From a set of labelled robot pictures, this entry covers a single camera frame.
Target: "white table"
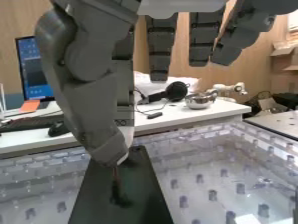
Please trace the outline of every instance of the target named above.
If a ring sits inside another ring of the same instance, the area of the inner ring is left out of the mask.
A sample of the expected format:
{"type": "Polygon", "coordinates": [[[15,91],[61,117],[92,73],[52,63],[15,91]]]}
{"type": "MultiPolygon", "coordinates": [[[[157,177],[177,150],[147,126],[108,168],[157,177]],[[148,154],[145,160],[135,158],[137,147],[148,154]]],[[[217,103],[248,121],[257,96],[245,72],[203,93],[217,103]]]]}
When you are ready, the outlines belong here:
{"type": "MultiPolygon", "coordinates": [[[[163,105],[164,102],[157,102],[152,105],[141,105],[139,106],[139,110],[147,111],[159,109],[163,105]]],[[[56,111],[60,111],[60,108],[58,104],[52,102],[47,109],[14,117],[14,119],[26,116],[38,116],[56,111]]],[[[169,103],[161,112],[164,115],[152,120],[148,120],[144,114],[136,112],[135,135],[153,134],[195,125],[240,121],[242,120],[242,114],[250,112],[250,107],[217,100],[210,108],[205,110],[191,110],[185,106],[185,103],[180,102],[169,103]]],[[[51,138],[48,136],[48,128],[3,133],[3,136],[0,137],[0,158],[38,153],[47,150],[58,150],[76,145],[79,145],[79,142],[71,133],[51,138]]]]}

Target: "stainless steel bowl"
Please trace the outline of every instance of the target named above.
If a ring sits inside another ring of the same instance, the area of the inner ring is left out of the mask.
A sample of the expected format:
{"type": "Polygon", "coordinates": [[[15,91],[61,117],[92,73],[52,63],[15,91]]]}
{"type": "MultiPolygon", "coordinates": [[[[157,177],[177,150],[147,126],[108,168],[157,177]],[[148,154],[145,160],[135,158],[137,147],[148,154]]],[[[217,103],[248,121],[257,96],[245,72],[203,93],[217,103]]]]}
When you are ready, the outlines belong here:
{"type": "Polygon", "coordinates": [[[196,93],[185,97],[187,105],[191,109],[200,110],[208,108],[217,99],[217,92],[196,93]]]}

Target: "blue screen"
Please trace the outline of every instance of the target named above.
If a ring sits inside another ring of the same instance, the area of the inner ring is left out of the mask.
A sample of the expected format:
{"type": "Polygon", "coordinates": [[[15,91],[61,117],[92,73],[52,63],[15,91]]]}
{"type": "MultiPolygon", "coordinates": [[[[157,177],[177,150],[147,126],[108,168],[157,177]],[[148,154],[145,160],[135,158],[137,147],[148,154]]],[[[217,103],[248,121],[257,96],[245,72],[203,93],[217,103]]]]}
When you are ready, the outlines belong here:
{"type": "Polygon", "coordinates": [[[18,51],[26,99],[32,100],[54,97],[54,91],[48,85],[42,69],[40,51],[35,37],[18,40],[18,51]]]}

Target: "black device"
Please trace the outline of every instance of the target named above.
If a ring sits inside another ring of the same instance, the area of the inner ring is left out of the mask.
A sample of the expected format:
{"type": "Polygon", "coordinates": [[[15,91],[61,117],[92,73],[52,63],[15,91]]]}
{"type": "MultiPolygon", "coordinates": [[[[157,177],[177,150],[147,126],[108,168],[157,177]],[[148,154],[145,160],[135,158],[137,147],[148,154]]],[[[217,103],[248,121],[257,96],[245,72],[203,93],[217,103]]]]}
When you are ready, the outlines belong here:
{"type": "Polygon", "coordinates": [[[12,131],[24,131],[40,128],[50,128],[56,122],[64,121],[64,115],[52,115],[47,117],[27,117],[11,120],[0,127],[0,133],[12,131]]]}
{"type": "Polygon", "coordinates": [[[42,68],[40,51],[35,36],[16,38],[16,50],[23,84],[24,100],[54,101],[54,90],[42,68]]]}
{"type": "Polygon", "coordinates": [[[113,170],[91,160],[68,224],[173,224],[145,147],[113,170]]]}
{"type": "Polygon", "coordinates": [[[288,107],[288,109],[296,110],[298,106],[298,94],[296,93],[273,94],[273,99],[278,104],[288,107]]]}
{"type": "Polygon", "coordinates": [[[155,118],[157,118],[157,117],[161,117],[163,116],[163,112],[157,112],[157,113],[155,113],[155,114],[151,114],[151,115],[148,115],[147,116],[147,119],[155,119],[155,118]]]}
{"type": "Polygon", "coordinates": [[[161,99],[168,99],[171,102],[179,102],[188,95],[188,86],[184,82],[173,82],[160,93],[149,95],[145,99],[139,101],[139,105],[149,104],[152,102],[160,101],[161,99]]]}
{"type": "Polygon", "coordinates": [[[51,128],[50,128],[50,131],[48,131],[48,135],[50,137],[58,137],[60,135],[64,135],[67,133],[69,133],[69,129],[65,125],[65,123],[61,121],[56,122],[51,128]]]}

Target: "cardboard box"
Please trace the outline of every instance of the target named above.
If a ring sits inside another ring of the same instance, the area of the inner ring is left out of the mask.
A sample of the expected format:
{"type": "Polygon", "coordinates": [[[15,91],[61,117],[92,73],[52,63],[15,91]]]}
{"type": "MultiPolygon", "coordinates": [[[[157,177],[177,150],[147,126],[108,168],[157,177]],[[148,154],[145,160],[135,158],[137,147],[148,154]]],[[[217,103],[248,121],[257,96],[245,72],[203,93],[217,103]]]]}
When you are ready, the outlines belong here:
{"type": "Polygon", "coordinates": [[[272,93],[298,93],[298,72],[272,75],[272,93]]]}
{"type": "Polygon", "coordinates": [[[276,73],[298,71],[298,43],[278,42],[272,53],[272,68],[276,73]]]}

